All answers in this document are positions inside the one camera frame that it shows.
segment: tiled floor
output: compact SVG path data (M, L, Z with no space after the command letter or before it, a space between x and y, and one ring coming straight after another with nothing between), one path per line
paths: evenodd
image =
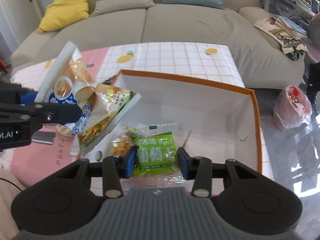
M275 181L295 192L302 201L303 212L296 232L304 240L314 240L320 235L320 100L309 125L280 131L272 121L279 92L255 89L261 128Z

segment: sofa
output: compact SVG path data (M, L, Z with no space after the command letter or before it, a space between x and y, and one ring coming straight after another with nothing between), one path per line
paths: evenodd
M12 54L17 70L58 56L68 41L81 51L139 42L183 41L227 45L248 88L282 89L299 85L304 73L304 56L290 60L278 42L253 24L269 13L259 0L224 0L224 8L156 4L106 13L81 20L56 32L37 30ZM88 0L89 13L95 0Z

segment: yellow pillow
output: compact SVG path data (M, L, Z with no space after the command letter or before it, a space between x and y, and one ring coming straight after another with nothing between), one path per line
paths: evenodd
M38 32L57 31L88 17L88 0L55 0L45 8Z

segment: door frame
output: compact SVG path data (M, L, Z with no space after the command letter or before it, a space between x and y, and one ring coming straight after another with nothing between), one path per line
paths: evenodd
M41 20L42 17L44 16L44 11L42 9L42 6L41 6L39 0L32 0L32 4L34 5L34 7L36 9L36 12L37 12L39 19Z

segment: cardboard box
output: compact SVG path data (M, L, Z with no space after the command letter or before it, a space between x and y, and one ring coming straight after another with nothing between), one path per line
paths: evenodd
M253 90L199 78L121 70L114 86L141 94L117 127L85 157L106 152L122 126L142 127L177 123L176 145L182 146L192 130L185 150L190 156L224 163L234 158L262 172L262 149L257 100ZM223 191L222 179L212 180L212 193Z

